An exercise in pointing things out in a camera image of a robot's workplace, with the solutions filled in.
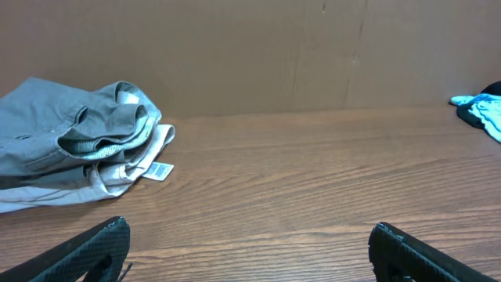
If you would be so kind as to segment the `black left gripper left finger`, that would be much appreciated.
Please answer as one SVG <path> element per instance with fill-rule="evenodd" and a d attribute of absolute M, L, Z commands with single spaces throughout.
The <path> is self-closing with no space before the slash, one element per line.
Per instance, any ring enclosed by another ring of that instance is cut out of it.
<path fill-rule="evenodd" d="M 1 273 L 2 281 L 119 282 L 131 240 L 130 226 L 115 216 Z"/>

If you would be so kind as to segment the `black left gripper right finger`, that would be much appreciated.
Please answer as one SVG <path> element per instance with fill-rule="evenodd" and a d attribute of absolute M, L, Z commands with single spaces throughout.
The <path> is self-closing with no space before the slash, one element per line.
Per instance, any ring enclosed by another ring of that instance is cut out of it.
<path fill-rule="evenodd" d="M 369 236 L 377 282 L 496 282 L 387 222 Z"/>

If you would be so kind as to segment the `light blue t-shirt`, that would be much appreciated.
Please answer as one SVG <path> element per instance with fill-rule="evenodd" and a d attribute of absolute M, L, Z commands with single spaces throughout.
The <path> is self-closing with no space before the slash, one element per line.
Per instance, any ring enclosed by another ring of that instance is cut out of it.
<path fill-rule="evenodd" d="M 454 96 L 449 101 L 456 106 L 456 115 L 474 128 L 485 130 L 500 142 L 500 96 L 481 93 L 476 96 Z"/>

